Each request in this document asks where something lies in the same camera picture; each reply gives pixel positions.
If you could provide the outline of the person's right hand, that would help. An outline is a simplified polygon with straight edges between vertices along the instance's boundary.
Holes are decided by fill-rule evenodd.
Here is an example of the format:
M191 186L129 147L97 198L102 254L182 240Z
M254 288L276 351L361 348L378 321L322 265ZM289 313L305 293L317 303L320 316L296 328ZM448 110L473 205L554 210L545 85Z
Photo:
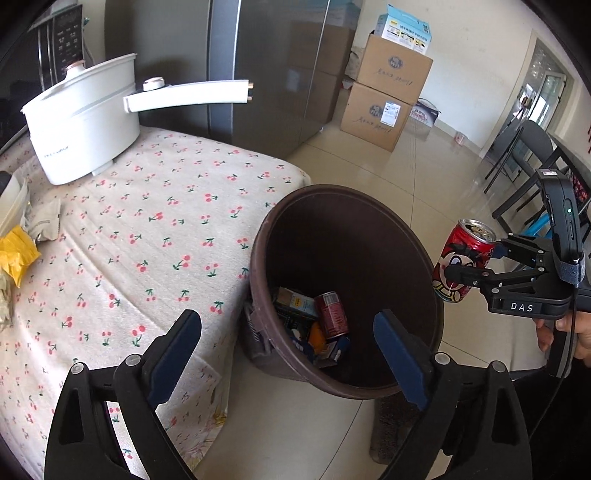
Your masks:
M535 319L538 347L542 352L546 352L554 342L554 334L558 331L569 332L571 326L574 326L574 332L578 339L574 357L582 360L587 367L591 366L591 314L578 312L575 320L572 320L572 314L566 314L554 323L554 331L545 324L542 319Z

